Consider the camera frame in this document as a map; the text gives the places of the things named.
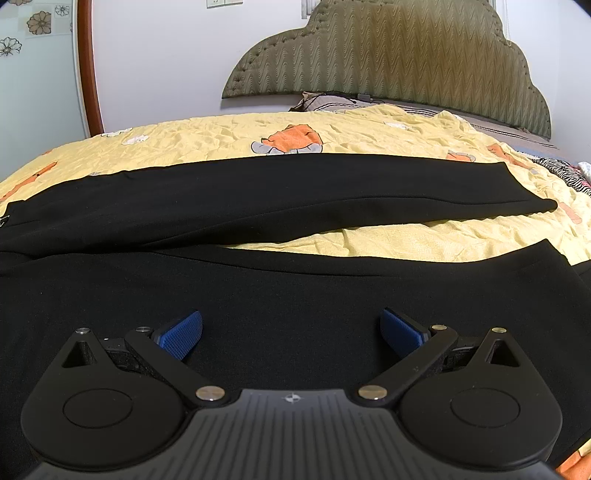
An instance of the triangular cutout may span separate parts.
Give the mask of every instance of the triangular cutout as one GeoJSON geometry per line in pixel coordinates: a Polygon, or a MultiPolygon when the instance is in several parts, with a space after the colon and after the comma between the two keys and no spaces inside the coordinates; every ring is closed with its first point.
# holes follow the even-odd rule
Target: triangular cutout
{"type": "Polygon", "coordinates": [[[491,363],[493,365],[505,365],[507,367],[518,367],[519,362],[511,352],[509,345],[503,340],[497,340],[495,342],[495,350],[491,357],[491,363]]]}
{"type": "Polygon", "coordinates": [[[96,358],[92,354],[92,350],[86,342],[76,342],[66,361],[63,363],[63,368],[84,367],[96,363],[96,358]]]}

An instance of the flower decal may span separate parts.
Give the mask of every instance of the flower decal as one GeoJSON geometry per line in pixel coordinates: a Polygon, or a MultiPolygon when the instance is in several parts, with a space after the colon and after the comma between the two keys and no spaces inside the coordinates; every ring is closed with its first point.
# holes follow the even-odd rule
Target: flower decal
{"type": "Polygon", "coordinates": [[[6,37],[0,40],[0,57],[8,57],[20,53],[22,44],[16,38],[6,37]]]}
{"type": "Polygon", "coordinates": [[[60,17],[66,17],[70,15],[70,5],[56,5],[54,12],[60,17]]]}
{"type": "Polygon", "coordinates": [[[27,20],[29,32],[33,35],[45,35],[51,33],[51,14],[41,10],[27,20]]]}

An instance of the black fabric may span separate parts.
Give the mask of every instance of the black fabric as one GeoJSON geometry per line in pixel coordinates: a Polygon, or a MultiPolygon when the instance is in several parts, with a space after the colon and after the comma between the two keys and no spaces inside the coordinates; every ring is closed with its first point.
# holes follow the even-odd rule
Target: black fabric
{"type": "Polygon", "coordinates": [[[329,154],[87,177],[10,203],[0,228],[0,478],[31,465],[20,410],[75,328],[122,336],[187,309],[204,317],[190,365],[229,390],[371,379],[397,360],[377,330],[385,306],[463,335],[508,327],[562,406],[553,459],[562,458],[591,424],[582,387],[591,295],[548,242],[471,264],[197,245],[555,206],[504,164],[329,154]]]}
{"type": "Polygon", "coordinates": [[[577,275],[581,277],[581,280],[591,288],[591,260],[573,265],[573,268],[577,275]]]}
{"type": "Polygon", "coordinates": [[[302,154],[92,176],[8,204],[0,252],[284,242],[337,228],[555,209],[504,163],[302,154]]]}
{"type": "Polygon", "coordinates": [[[33,461],[20,409],[75,328],[122,336],[192,308],[203,315],[204,334],[189,365],[228,390],[353,388],[373,378],[397,360],[378,333],[385,306],[464,335],[504,326],[562,407],[552,461],[589,435],[591,298],[547,241],[463,264],[210,246],[66,254],[5,271],[0,290],[3,478],[33,461]]]}

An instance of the striped cloth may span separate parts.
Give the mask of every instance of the striped cloth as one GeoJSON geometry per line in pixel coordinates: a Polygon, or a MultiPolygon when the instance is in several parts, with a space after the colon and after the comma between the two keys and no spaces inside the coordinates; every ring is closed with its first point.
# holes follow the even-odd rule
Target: striped cloth
{"type": "Polygon", "coordinates": [[[561,178],[572,189],[591,196],[591,185],[580,168],[557,158],[535,158],[532,156],[529,156],[529,158],[534,163],[543,166],[550,173],[561,178]]]}

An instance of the metal screw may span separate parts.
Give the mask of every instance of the metal screw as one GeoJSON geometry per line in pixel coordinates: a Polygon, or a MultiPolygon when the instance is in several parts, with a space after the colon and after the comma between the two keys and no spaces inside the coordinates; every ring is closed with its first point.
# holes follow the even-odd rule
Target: metal screw
{"type": "Polygon", "coordinates": [[[222,387],[216,387],[215,385],[207,385],[199,388],[195,392],[195,395],[199,400],[215,401],[220,400],[226,394],[222,387]]]}
{"type": "Polygon", "coordinates": [[[388,390],[379,385],[364,385],[358,390],[359,396],[366,400],[380,400],[388,395],[388,390]]]}

